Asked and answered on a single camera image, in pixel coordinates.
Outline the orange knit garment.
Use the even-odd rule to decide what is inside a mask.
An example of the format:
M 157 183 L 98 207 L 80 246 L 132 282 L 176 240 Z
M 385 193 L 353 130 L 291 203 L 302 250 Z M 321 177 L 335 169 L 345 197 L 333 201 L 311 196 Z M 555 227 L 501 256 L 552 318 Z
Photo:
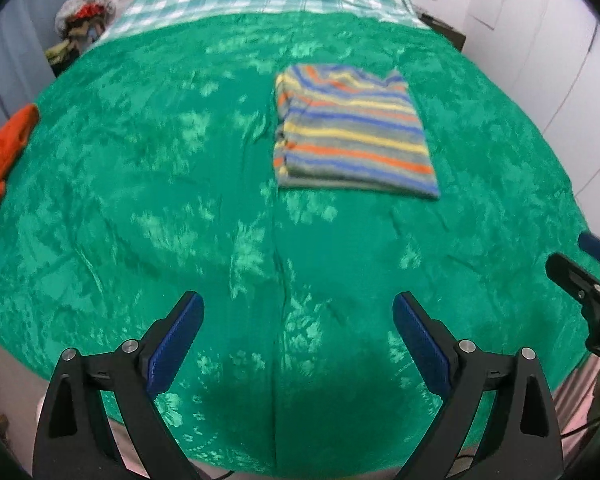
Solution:
M 30 134 L 39 120 L 38 107 L 30 103 L 15 112 L 0 128 L 0 201 L 6 190 L 6 177 L 27 146 Z

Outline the grey blue curtain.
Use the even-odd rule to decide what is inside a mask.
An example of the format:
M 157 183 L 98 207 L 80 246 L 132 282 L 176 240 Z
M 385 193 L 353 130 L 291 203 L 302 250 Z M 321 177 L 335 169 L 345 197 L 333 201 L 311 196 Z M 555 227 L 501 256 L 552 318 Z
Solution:
M 59 41 L 55 16 L 66 0 L 6 0 L 0 6 L 0 127 L 55 75 L 45 50 Z

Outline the green floral bedspread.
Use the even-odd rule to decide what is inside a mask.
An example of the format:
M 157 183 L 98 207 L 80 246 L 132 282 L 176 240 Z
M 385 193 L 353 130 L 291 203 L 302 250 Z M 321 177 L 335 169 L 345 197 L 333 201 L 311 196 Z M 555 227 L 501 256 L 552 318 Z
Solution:
M 438 200 L 281 190 L 274 80 L 297 63 L 406 79 Z M 347 13 L 234 14 L 112 40 L 38 97 L 0 207 L 0 343 L 42 377 L 116 348 L 183 292 L 204 325 L 157 401 L 194 460 L 287 478 L 400 466 L 440 402 L 392 322 L 412 292 L 486 351 L 582 356 L 552 252 L 592 273 L 533 122 L 442 37 Z

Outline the pile of clothes in corner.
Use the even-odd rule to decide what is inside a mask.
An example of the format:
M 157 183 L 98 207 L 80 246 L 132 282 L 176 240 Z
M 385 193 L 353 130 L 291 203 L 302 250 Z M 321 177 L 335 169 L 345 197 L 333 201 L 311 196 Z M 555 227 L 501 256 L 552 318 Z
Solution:
M 55 30 L 61 39 L 45 56 L 59 76 L 106 32 L 117 13 L 114 0 L 66 0 L 55 16 Z

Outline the multicolour striped knit sweater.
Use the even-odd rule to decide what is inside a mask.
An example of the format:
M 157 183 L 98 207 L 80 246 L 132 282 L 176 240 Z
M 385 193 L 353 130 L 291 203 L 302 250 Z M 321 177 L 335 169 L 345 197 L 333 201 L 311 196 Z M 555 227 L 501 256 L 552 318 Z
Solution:
M 358 188 L 436 200 L 424 125 L 397 70 L 294 64 L 275 78 L 281 188 Z

